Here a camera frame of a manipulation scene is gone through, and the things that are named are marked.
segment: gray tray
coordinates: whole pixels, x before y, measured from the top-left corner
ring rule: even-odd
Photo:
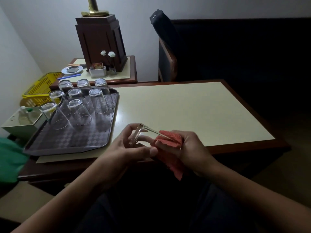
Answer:
[[[92,121],[84,126],[75,124],[74,118],[67,116],[72,126],[54,130],[45,121],[37,132],[25,145],[24,153],[33,156],[45,156],[53,154],[82,153],[97,149],[108,144],[111,129],[114,125],[119,92],[110,88],[113,109],[104,114],[97,114],[91,106]]]

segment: yellow basket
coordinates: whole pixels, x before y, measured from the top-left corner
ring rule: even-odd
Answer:
[[[49,97],[49,93],[51,92],[50,85],[55,82],[61,74],[61,72],[47,73],[36,81],[31,88],[22,95],[22,97],[27,100],[24,100],[24,104],[28,107],[32,107],[40,106],[47,101],[51,101]]]

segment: green towel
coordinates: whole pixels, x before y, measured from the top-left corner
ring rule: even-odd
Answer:
[[[22,147],[7,138],[0,138],[0,184],[17,182],[18,173],[28,159]]]

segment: person's right hand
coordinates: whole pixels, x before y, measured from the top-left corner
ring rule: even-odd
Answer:
[[[185,166],[192,169],[198,175],[207,175],[207,172],[214,165],[219,164],[202,144],[196,133],[178,130],[171,132],[181,135],[184,142],[181,149],[165,145],[160,141],[157,141],[155,145],[167,152],[175,154]]]

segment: blue pen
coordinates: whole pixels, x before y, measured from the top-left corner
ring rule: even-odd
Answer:
[[[81,76],[81,74],[75,74],[75,75],[70,75],[70,76],[67,76],[67,77],[58,78],[57,80],[66,79],[66,78],[72,78],[72,77],[76,77],[76,76]]]

